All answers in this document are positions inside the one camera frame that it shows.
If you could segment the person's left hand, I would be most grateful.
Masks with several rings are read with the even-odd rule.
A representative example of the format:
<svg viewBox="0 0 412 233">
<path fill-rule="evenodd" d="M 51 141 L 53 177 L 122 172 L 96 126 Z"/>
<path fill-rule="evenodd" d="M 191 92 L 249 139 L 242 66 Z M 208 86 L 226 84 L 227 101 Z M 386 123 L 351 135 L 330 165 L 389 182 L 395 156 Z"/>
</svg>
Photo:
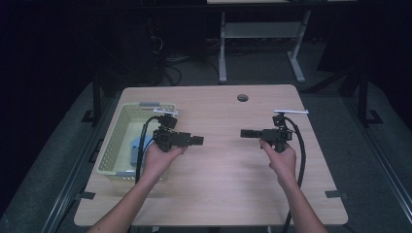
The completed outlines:
<svg viewBox="0 0 412 233">
<path fill-rule="evenodd" d="M 147 149 L 144 171 L 140 181 L 142 183 L 157 183 L 172 162 L 186 150 L 187 147 L 177 147 L 169 152 L 164 152 L 157 144 L 151 144 Z"/>
</svg>

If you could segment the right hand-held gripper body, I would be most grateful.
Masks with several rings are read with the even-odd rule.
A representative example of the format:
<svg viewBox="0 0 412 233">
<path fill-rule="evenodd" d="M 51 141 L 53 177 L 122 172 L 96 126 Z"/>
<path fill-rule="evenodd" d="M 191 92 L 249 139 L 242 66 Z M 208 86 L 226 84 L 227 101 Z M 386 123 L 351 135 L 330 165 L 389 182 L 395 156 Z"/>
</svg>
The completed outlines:
<svg viewBox="0 0 412 233">
<path fill-rule="evenodd" d="M 274 110 L 275 115 L 272 117 L 274 128 L 264 129 L 260 138 L 274 147 L 277 152 L 283 152 L 285 145 L 292 139 L 295 133 L 299 142 L 300 150 L 305 152 L 305 145 L 298 126 L 289 118 L 287 114 L 308 115 L 309 111 L 297 110 Z"/>
</svg>

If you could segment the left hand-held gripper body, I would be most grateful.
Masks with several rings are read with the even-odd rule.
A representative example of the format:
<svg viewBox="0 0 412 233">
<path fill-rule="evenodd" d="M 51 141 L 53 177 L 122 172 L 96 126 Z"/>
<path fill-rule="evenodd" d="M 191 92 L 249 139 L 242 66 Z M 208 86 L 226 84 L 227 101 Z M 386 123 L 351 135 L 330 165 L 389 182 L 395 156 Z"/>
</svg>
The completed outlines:
<svg viewBox="0 0 412 233">
<path fill-rule="evenodd" d="M 178 122 L 175 118 L 176 112 L 162 109 L 154 109 L 154 112 L 158 113 L 155 119 L 159 123 L 158 129 L 154 131 L 154 141 L 162 151 L 168 152 L 173 147 L 189 146 L 190 134 L 174 130 Z"/>
</svg>

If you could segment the white metal frame desk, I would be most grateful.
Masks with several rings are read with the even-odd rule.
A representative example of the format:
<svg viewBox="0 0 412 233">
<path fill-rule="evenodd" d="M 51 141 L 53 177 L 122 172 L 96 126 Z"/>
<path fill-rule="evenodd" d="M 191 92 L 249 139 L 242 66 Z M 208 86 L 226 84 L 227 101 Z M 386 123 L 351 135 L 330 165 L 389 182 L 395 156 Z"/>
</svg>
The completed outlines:
<svg viewBox="0 0 412 233">
<path fill-rule="evenodd" d="M 297 57 L 302 44 L 311 11 L 305 11 L 301 20 L 295 21 L 239 21 L 227 19 L 227 11 L 221 12 L 220 50 L 219 50 L 219 82 L 227 82 L 225 43 L 228 39 L 294 39 L 292 50 L 287 52 L 288 60 L 296 80 L 304 83 Z"/>
</svg>

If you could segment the pale yellow plastic basket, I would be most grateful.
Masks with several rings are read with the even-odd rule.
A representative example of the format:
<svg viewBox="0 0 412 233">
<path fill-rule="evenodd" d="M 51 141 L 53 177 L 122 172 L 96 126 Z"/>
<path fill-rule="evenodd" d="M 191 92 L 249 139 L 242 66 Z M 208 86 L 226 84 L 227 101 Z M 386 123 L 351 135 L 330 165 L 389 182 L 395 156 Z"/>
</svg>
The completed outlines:
<svg viewBox="0 0 412 233">
<path fill-rule="evenodd" d="M 141 136 L 144 124 L 158 116 L 154 109 L 176 112 L 175 104 L 164 102 L 125 103 L 114 116 L 102 145 L 96 172 L 110 180 L 134 181 L 136 165 L 130 164 L 130 143 Z"/>
</svg>

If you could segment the black metal stand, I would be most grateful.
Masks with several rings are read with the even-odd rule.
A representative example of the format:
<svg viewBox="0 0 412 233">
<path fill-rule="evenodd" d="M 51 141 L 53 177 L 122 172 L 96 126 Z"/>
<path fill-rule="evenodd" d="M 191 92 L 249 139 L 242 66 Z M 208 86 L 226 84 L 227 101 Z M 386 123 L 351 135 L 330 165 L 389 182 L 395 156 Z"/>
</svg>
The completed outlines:
<svg viewBox="0 0 412 233">
<path fill-rule="evenodd" d="M 368 97 L 368 76 L 366 71 L 361 68 L 359 70 L 359 93 L 358 93 L 358 119 L 361 125 L 368 128 L 370 124 L 382 124 L 383 120 L 380 118 L 375 110 L 367 109 Z"/>
<path fill-rule="evenodd" d="M 82 122 L 90 122 L 96 125 L 101 117 L 100 84 L 98 74 L 92 78 L 92 109 L 87 110 L 82 118 Z"/>
</svg>

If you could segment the grey metal rail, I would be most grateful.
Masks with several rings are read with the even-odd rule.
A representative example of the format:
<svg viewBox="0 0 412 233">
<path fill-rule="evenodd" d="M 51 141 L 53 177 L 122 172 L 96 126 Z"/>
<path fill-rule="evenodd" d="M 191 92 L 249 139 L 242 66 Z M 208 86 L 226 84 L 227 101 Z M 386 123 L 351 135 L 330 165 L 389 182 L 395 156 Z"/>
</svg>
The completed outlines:
<svg viewBox="0 0 412 233">
<path fill-rule="evenodd" d="M 56 150 L 62 168 L 57 169 L 53 176 L 59 179 L 61 186 L 57 188 L 52 208 L 42 227 L 41 233 L 55 233 L 60 223 L 66 218 L 77 196 L 86 188 L 98 150 L 103 142 L 109 120 L 106 114 L 113 114 L 113 105 L 117 100 L 101 97 L 101 106 L 96 103 L 81 111 L 81 121 L 64 119 L 64 126 L 58 129 L 58 136 L 62 138 L 62 149 Z"/>
<path fill-rule="evenodd" d="M 377 165 L 394 194 L 398 205 L 408 219 L 408 222 L 412 225 L 412 195 L 408 193 L 394 167 L 390 163 L 382 145 L 378 142 L 370 128 L 371 125 L 383 125 L 384 121 L 379 117 L 375 110 L 367 110 L 365 114 L 367 118 L 363 119 L 358 113 L 358 106 L 351 98 L 344 98 L 343 102 L 352 116 L 352 119 L 356 122 L 356 125 L 363 138 L 366 140 L 369 148 L 372 150 Z"/>
</svg>

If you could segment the person's right hand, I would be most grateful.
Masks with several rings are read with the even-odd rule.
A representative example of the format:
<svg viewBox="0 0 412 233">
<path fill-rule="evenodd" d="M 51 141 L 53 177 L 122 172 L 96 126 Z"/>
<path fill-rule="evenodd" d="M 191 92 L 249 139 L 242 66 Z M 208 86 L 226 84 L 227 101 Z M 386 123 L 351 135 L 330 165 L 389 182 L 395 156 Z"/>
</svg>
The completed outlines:
<svg viewBox="0 0 412 233">
<path fill-rule="evenodd" d="M 297 184 L 295 177 L 295 150 L 289 144 L 286 144 L 284 151 L 277 152 L 267 142 L 259 140 L 259 143 L 266 152 L 269 158 L 269 167 L 277 175 L 281 187 Z"/>
</svg>

